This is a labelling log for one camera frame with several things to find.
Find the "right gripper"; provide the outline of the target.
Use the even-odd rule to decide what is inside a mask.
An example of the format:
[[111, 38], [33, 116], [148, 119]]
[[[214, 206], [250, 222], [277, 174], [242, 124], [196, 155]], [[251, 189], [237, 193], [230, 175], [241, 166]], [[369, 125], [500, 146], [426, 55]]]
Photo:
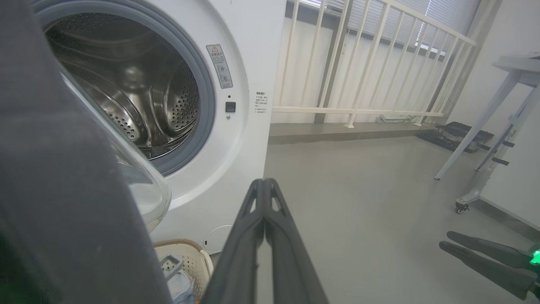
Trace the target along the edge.
[[[476, 273], [486, 277], [513, 296], [525, 300], [528, 293], [532, 293], [540, 300], [539, 244], [534, 244], [529, 248], [530, 252], [526, 252], [454, 231], [447, 232], [447, 237], [464, 247], [441, 241], [438, 244], [440, 249], [460, 259]], [[485, 254], [501, 263], [491, 261], [473, 251]], [[532, 269], [534, 266], [536, 273], [517, 269]]]

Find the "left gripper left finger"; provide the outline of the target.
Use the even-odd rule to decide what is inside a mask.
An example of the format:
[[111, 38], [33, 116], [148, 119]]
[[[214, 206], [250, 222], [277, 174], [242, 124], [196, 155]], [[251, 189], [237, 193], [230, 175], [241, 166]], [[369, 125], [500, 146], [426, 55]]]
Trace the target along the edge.
[[203, 304], [254, 304], [257, 251], [264, 236], [262, 179], [254, 180], [239, 208], [205, 294]]

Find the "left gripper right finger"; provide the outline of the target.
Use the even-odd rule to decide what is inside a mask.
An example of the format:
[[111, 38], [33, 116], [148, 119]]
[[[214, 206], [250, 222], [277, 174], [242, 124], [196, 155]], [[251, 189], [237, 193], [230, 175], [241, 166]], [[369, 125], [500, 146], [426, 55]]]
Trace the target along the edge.
[[327, 304], [328, 298], [275, 179], [264, 179], [265, 237], [272, 248], [275, 304]]

